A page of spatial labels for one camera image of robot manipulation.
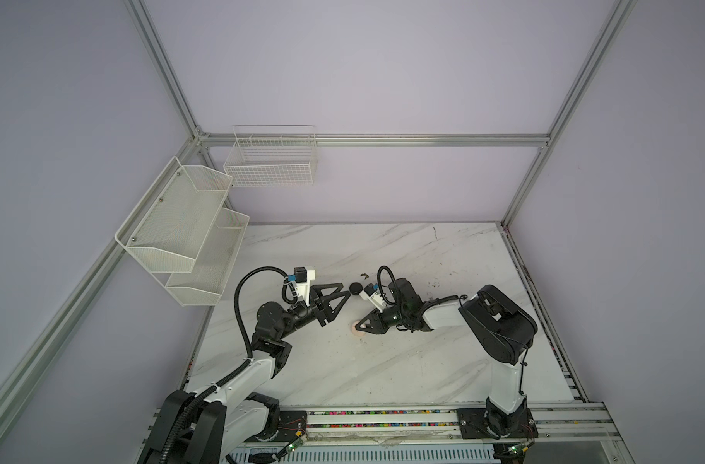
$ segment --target wire mesh basket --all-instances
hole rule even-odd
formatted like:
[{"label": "wire mesh basket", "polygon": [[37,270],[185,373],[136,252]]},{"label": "wire mesh basket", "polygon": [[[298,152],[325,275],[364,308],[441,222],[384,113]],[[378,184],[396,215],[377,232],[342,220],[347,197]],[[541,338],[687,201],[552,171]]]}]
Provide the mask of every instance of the wire mesh basket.
[{"label": "wire mesh basket", "polygon": [[231,176],[223,172],[177,164],[159,198],[121,243],[150,273],[193,270],[231,185]]},{"label": "wire mesh basket", "polygon": [[235,187],[308,186],[316,172],[312,125],[235,125],[224,171]]},{"label": "wire mesh basket", "polygon": [[116,241],[182,306],[214,306],[221,299],[249,216],[223,205],[231,176],[173,158],[174,173],[136,225],[137,206],[116,232]]},{"label": "wire mesh basket", "polygon": [[221,299],[249,216],[221,208],[195,261],[193,272],[170,275],[164,288],[182,306],[215,306]]}]

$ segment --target aluminum frame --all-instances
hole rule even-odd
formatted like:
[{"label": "aluminum frame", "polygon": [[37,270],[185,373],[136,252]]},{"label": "aluminum frame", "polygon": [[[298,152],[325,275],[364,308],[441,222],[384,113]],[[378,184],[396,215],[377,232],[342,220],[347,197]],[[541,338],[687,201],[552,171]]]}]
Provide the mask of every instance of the aluminum frame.
[{"label": "aluminum frame", "polygon": [[[453,410],[458,408],[483,408],[483,402],[459,403],[459,404],[435,404],[428,405],[428,409]],[[422,409],[422,405],[416,406],[396,406],[396,410]],[[538,430],[536,441],[622,441],[621,434],[613,423],[608,410],[603,403],[530,403],[529,408],[533,414]],[[283,407],[281,409],[298,410],[293,407]],[[304,408],[307,412],[327,412],[327,411],[377,411],[386,409],[382,407],[351,407],[342,408],[339,406],[329,408]],[[307,423],[310,425],[335,424],[346,425],[371,421],[383,422],[458,422],[456,413],[429,413],[429,414],[331,414],[318,415],[310,414]],[[427,434],[415,434],[412,432],[421,431]],[[366,437],[392,438],[400,437],[397,443],[422,445],[441,443],[500,443],[505,440],[463,440],[460,435],[458,425],[436,425],[436,426],[416,426],[416,427],[366,427],[366,428],[310,428],[307,432],[312,438],[306,445],[370,445],[372,440]],[[348,437],[340,437],[340,432],[351,433]],[[262,445],[260,442],[248,443]]]},{"label": "aluminum frame", "polygon": [[517,212],[520,210],[520,207],[523,206],[525,197],[528,196],[528,193],[533,188],[543,166],[549,161],[554,147],[559,142],[561,135],[564,133],[564,129],[566,129],[582,97],[584,97],[587,92],[592,78],[598,73],[603,59],[608,54],[608,50],[610,50],[610,46],[616,40],[618,33],[621,32],[621,28],[624,23],[626,23],[626,19],[629,14],[631,14],[631,10],[633,10],[635,4],[636,0],[616,0],[616,4],[613,5],[613,9],[605,20],[598,38],[595,39],[595,43],[592,45],[587,58],[582,64],[580,73],[577,75],[570,92],[564,99],[561,109],[554,118],[551,130],[549,130],[549,142],[546,144],[546,147],[538,149],[533,163],[531,163],[528,172],[525,173],[523,182],[520,183],[520,187],[518,187],[517,192],[515,192],[515,197],[507,208],[505,217],[502,219],[504,226],[509,227],[512,221],[515,220]]},{"label": "aluminum frame", "polygon": [[[144,0],[124,0],[126,8],[132,16],[136,30],[142,38],[149,56],[151,57],[160,79],[166,88],[170,99],[180,116],[185,130],[188,132],[188,140],[183,144],[177,154],[180,162],[189,160],[194,154],[198,154],[204,163],[215,169],[214,162],[210,157],[209,148],[211,146],[226,146],[234,143],[234,135],[210,135],[201,131],[199,125],[190,110],[190,106],[185,98],[185,94],[180,87],[174,69],[167,57],[167,53],[159,38],[159,34],[154,27],[151,15],[144,3]],[[561,341],[551,324],[551,320],[543,310],[543,303],[534,289],[532,280],[527,274],[525,265],[517,252],[517,247],[509,235],[509,225],[522,206],[525,197],[533,187],[537,176],[549,159],[556,143],[559,141],[564,129],[567,127],[572,115],[578,107],[582,96],[584,96],[592,78],[597,74],[603,58],[621,30],[626,18],[630,14],[636,0],[617,0],[611,14],[609,14],[604,26],[595,41],[588,57],[586,58],[579,75],[568,95],[566,96],[561,110],[558,112],[548,135],[317,135],[317,143],[320,146],[535,146],[538,153],[531,164],[529,171],[525,174],[520,188],[502,219],[504,230],[503,239],[506,241],[508,250],[515,262],[516,268],[521,278],[524,280],[526,289],[529,291],[536,311],[541,315],[541,323],[547,336],[554,344],[560,365],[565,368],[565,373],[569,373],[576,384],[580,397],[587,401],[587,395],[578,382],[577,376],[572,368],[569,359],[561,346]],[[162,172],[147,191],[139,204],[134,209],[131,218],[138,223],[146,213],[147,205],[153,201],[154,195],[159,192],[160,186],[172,175],[173,172]],[[227,199],[227,207],[231,208],[231,203]],[[41,336],[36,340],[33,347],[25,355],[21,363],[15,368],[11,376],[6,380],[0,389],[0,443],[7,433],[12,429],[14,423],[22,414],[25,406],[29,403],[32,395],[42,383],[50,367],[56,362],[63,349],[67,346],[71,335],[76,331],[79,322],[87,315],[90,304],[97,296],[99,290],[107,282],[107,279],[116,269],[118,262],[125,254],[125,251],[111,240],[99,256],[95,264],[82,278],[69,296],[68,300],[60,308],[51,323],[46,327]],[[212,313],[212,307],[206,312],[207,320]],[[197,353],[199,342],[202,340],[205,324],[201,332],[197,335],[197,342],[193,355]],[[590,407],[593,403],[580,404],[582,408]],[[617,440],[611,441],[612,448],[607,448],[609,459],[617,454],[622,462],[633,462],[623,441],[618,436]]]},{"label": "aluminum frame", "polygon": [[[274,135],[254,134],[267,138]],[[234,134],[204,134],[198,137],[206,147],[232,146],[236,142]],[[549,143],[546,134],[317,134],[317,146],[534,146],[543,147]]]}]

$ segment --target black cable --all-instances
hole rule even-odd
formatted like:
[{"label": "black cable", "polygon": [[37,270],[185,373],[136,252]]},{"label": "black cable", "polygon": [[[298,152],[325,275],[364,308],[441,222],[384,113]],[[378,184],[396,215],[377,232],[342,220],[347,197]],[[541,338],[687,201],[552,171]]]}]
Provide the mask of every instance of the black cable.
[{"label": "black cable", "polygon": [[[381,285],[381,271],[386,271],[386,273],[389,275],[389,278],[391,279],[391,286],[393,289],[391,290],[391,297],[394,299],[393,302],[390,302],[388,298],[386,298],[386,292],[384,291],[384,286]],[[396,286],[396,279],[394,278],[394,273],[391,272],[391,269],[389,269],[389,266],[381,266],[378,268],[378,272],[376,273],[376,282],[378,283],[378,289],[381,291],[381,297],[384,299],[384,302],[388,304],[389,306],[393,306],[396,304],[396,293],[399,292],[399,288]]]},{"label": "black cable", "polygon": [[255,453],[250,454],[247,460],[252,464],[272,464],[277,461],[277,455],[275,453]]},{"label": "black cable", "polygon": [[[288,298],[286,296],[286,290],[291,289],[291,295],[293,298]],[[286,277],[286,280],[283,282],[283,290],[281,291],[281,296],[283,297],[283,301],[288,303],[288,304],[295,304],[298,301],[298,294],[296,293],[295,288],[291,285],[290,282],[288,282],[288,278]]]},{"label": "black cable", "polygon": [[[249,271],[249,273],[242,277],[242,280],[240,280],[239,283],[236,285],[236,290],[234,291],[234,315],[236,316],[236,323],[239,325],[239,331],[242,333],[242,339],[244,340],[244,347],[247,350],[248,358],[252,357],[252,347],[250,347],[247,329],[244,327],[244,323],[242,322],[242,314],[239,311],[239,293],[242,290],[242,286],[244,285],[244,283],[251,276],[262,273],[263,271],[273,271],[275,273],[283,275],[285,279],[285,281],[283,282],[287,282],[288,279],[288,274],[286,274],[281,268],[275,266],[262,266],[256,268],[255,270]],[[283,297],[285,297],[285,287],[283,287]]]},{"label": "black cable", "polygon": [[[283,300],[285,300],[285,286],[289,286],[288,284],[288,274],[283,272],[282,269],[279,267],[275,266],[262,266],[258,267],[255,270],[252,270],[249,272],[249,274],[245,275],[242,277],[242,280],[239,281],[239,283],[236,285],[236,291],[234,292],[234,315],[236,316],[236,323],[239,325],[239,331],[242,333],[242,339],[244,341],[244,348],[246,348],[247,351],[247,358],[244,360],[244,362],[238,366],[236,369],[234,369],[232,372],[229,373],[229,375],[223,377],[220,379],[218,382],[216,382],[216,385],[211,385],[208,388],[206,388],[203,392],[201,392],[198,396],[193,398],[190,403],[188,403],[187,406],[182,410],[182,413],[177,417],[177,419],[174,421],[172,424],[172,428],[169,431],[169,434],[167,435],[167,439],[164,441],[164,446],[162,447],[162,456],[159,459],[159,464],[167,464],[169,460],[169,454],[172,452],[172,447],[174,446],[175,441],[177,441],[177,436],[180,434],[183,428],[187,425],[188,419],[192,417],[192,415],[195,413],[195,410],[198,408],[200,403],[206,399],[210,394],[214,393],[216,390],[218,390],[218,387],[222,387],[223,385],[226,385],[229,381],[231,381],[234,377],[238,376],[239,374],[242,373],[243,370],[246,369],[247,366],[249,366],[249,363],[252,362],[252,345],[249,342],[249,336],[247,335],[247,329],[244,327],[244,322],[242,321],[242,314],[241,311],[239,311],[239,293],[242,290],[242,286],[244,283],[249,279],[251,276],[261,273],[263,271],[274,271],[276,273],[279,273],[283,275],[285,278],[284,284],[283,284]],[[295,291],[291,289],[294,298],[298,299],[298,297],[295,294]]]},{"label": "black cable", "polygon": [[523,355],[523,361],[520,363],[520,385],[517,387],[517,393],[521,394],[522,396],[525,396],[523,393],[523,372],[525,371],[525,367],[528,365],[525,362],[525,358],[528,356],[528,349],[525,349],[525,354]]}]

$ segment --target metal bar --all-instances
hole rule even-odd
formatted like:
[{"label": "metal bar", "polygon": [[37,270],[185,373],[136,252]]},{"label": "metal bar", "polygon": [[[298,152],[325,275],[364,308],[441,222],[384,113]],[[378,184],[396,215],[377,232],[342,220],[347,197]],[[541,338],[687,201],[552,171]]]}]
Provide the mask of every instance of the metal bar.
[{"label": "metal bar", "polygon": [[203,339],[205,338],[205,333],[208,332],[210,318],[213,317],[213,311],[216,309],[215,306],[209,306],[208,310],[205,311],[205,316],[203,316],[203,322],[200,324],[200,330],[195,337],[193,343],[193,349],[190,351],[190,357],[188,358],[188,364],[185,366],[185,376],[180,382],[180,390],[185,389],[185,385],[190,382],[190,374],[193,372],[193,362],[195,358],[198,357],[198,351],[200,350],[200,345],[203,344]]},{"label": "metal bar", "polygon": [[610,464],[634,464],[633,457],[623,441],[601,442]]},{"label": "metal bar", "polygon": [[551,318],[549,317],[549,313],[546,311],[546,307],[541,301],[541,297],[538,294],[538,290],[536,290],[535,284],[533,283],[533,279],[531,279],[530,274],[528,274],[528,269],[525,267],[523,258],[517,251],[517,246],[515,245],[515,241],[510,235],[509,229],[503,228],[501,235],[503,241],[505,242],[505,246],[507,247],[507,251],[510,253],[510,258],[512,258],[512,262],[513,264],[515,264],[517,274],[520,276],[520,280],[523,281],[523,285],[528,291],[528,297],[530,297],[531,302],[533,302],[533,307],[536,310],[536,314],[538,315],[538,320],[541,323],[543,332],[546,334],[546,338],[549,339],[549,343],[552,345],[552,348],[554,348],[554,353],[557,357],[557,360],[559,361],[559,365],[562,366],[562,370],[568,371],[570,373],[570,376],[572,377],[572,380],[574,380],[575,388],[577,389],[580,398],[583,401],[589,401],[587,397],[587,392],[582,387],[579,377],[577,376],[577,372],[575,371],[574,366],[572,366],[569,357],[566,355],[566,351],[561,343],[561,339],[559,339],[559,335],[556,332],[556,328],[554,327]]},{"label": "metal bar", "polygon": [[587,88],[589,87],[590,82],[592,82],[592,78],[598,73],[600,64],[608,54],[610,46],[613,44],[613,41],[621,31],[621,28],[626,22],[626,18],[628,18],[629,14],[631,14],[631,10],[635,4],[636,0],[616,0],[613,10],[611,10],[611,13],[608,15],[598,38],[595,40],[595,43],[590,49],[585,62],[582,64],[580,73],[575,78],[570,92],[564,99],[564,103],[554,119],[554,123],[549,131],[550,140],[548,145],[545,148],[539,148],[536,157],[533,159],[533,163],[530,165],[528,172],[525,174],[523,182],[520,184],[520,187],[515,193],[515,197],[510,202],[510,206],[505,213],[505,217],[502,219],[503,225],[509,226],[515,219],[515,215],[523,205],[525,197],[531,191],[531,188],[533,187],[533,184],[535,184],[536,179],[538,179],[538,175],[541,173],[543,166],[545,166],[546,162],[549,160],[549,157],[554,151],[554,147],[560,140],[564,129],[569,124],[569,121],[579,106],[585,92],[587,92]]},{"label": "metal bar", "polygon": [[[197,150],[197,146],[195,139],[186,141],[177,155],[180,162],[190,159]],[[132,223],[138,223],[141,220],[153,201],[153,195],[159,193],[160,186],[172,174],[173,172],[163,171],[160,179],[152,184],[134,209],[130,218]],[[116,269],[124,253],[125,250],[114,239],[107,244],[48,327],[43,330],[12,375],[7,378],[0,389],[0,444],[12,430],[38,386],[67,346],[79,322],[87,315],[89,305]]]},{"label": "metal bar", "polygon": [[308,220],[302,220],[301,222],[251,222],[250,226],[330,226],[330,225],[360,225],[360,224],[496,224],[497,227],[500,226],[498,220],[438,220],[438,221],[422,221],[422,220],[342,220],[342,221],[319,221],[319,222],[309,222]]},{"label": "metal bar", "polygon": [[218,171],[218,169],[216,169],[216,163],[213,161],[213,157],[210,155],[209,150],[207,148],[199,149],[198,154],[203,159],[205,165],[207,165],[214,171]]},{"label": "metal bar", "polygon": [[[483,407],[484,403],[459,404],[457,407]],[[621,440],[611,416],[602,403],[543,403],[529,404],[538,429],[537,440],[541,441],[597,441]],[[438,412],[399,413],[390,411],[409,410],[408,406],[378,406],[350,408],[304,408],[309,413],[307,429],[319,445],[363,445],[371,440],[389,437],[402,443],[474,443],[495,440],[463,440],[459,426],[454,424],[458,416],[452,405],[428,405]],[[394,426],[378,425],[392,422]],[[413,435],[411,432],[427,432]]]},{"label": "metal bar", "polygon": [[[390,409],[397,411],[409,411],[409,410],[420,410],[422,408],[427,408],[431,411],[447,411],[451,409],[458,408],[484,408],[483,401],[475,402],[464,402],[464,403],[445,403],[445,404],[428,404],[423,406],[422,404],[397,404],[397,405],[383,405],[383,406],[303,406],[301,409],[307,411],[311,416],[315,416],[315,413],[323,412],[342,412],[342,411],[388,411]],[[546,411],[567,411],[568,414],[573,413],[573,411],[605,411],[605,404],[603,403],[529,403],[528,407],[531,411],[546,410]],[[296,411],[298,406],[285,406],[281,404],[282,411]]]},{"label": "metal bar", "polygon": [[167,89],[172,103],[177,109],[177,114],[180,116],[182,125],[185,130],[193,136],[197,137],[201,134],[200,127],[195,122],[193,112],[190,110],[188,100],[185,98],[185,93],[180,87],[180,82],[177,80],[177,75],[172,69],[172,64],[167,57],[167,52],[164,50],[164,45],[156,32],[153,20],[149,14],[148,8],[144,0],[123,0],[128,12],[133,19],[136,30],[141,36],[141,40],[149,52],[151,60],[154,62],[156,71]]},{"label": "metal bar", "polygon": [[[256,138],[278,137],[277,134],[253,134]],[[284,139],[294,135],[283,135]],[[199,137],[204,146],[231,146],[233,134],[209,134]],[[546,146],[545,134],[317,134],[317,146]]]}]

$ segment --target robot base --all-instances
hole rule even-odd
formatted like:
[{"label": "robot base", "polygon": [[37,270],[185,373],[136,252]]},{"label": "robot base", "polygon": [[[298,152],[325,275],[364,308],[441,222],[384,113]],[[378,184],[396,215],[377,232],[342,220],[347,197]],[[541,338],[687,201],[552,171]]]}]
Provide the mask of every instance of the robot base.
[{"label": "robot base", "polygon": [[[296,439],[296,432],[306,432],[306,411],[281,411],[277,434],[267,442],[291,442]],[[256,443],[255,437],[245,440],[247,443]]]},{"label": "robot base", "polygon": [[538,437],[533,415],[528,408],[520,408],[511,417],[510,432],[498,437],[489,428],[487,418],[487,408],[462,408],[456,411],[458,415],[459,427],[461,428],[461,438],[464,440],[499,440],[500,438],[528,438]]}]

